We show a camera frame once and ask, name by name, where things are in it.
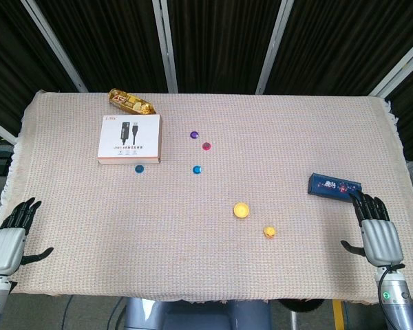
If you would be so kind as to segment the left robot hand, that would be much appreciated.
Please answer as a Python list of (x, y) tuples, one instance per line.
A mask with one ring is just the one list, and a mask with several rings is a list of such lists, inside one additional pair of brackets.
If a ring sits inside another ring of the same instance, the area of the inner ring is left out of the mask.
[(54, 251), (48, 247), (40, 254), (25, 255), (25, 245), (35, 214), (42, 201), (32, 197), (18, 204), (0, 226), (0, 276), (13, 275), (21, 265), (42, 261)]

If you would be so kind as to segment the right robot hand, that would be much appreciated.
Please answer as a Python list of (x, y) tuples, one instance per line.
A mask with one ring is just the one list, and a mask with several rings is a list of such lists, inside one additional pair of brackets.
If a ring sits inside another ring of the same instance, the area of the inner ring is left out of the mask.
[(375, 267), (394, 266), (403, 261), (403, 251), (396, 226), (381, 199), (358, 190), (349, 194), (361, 231), (363, 245), (355, 247), (342, 240), (351, 254), (365, 257)]

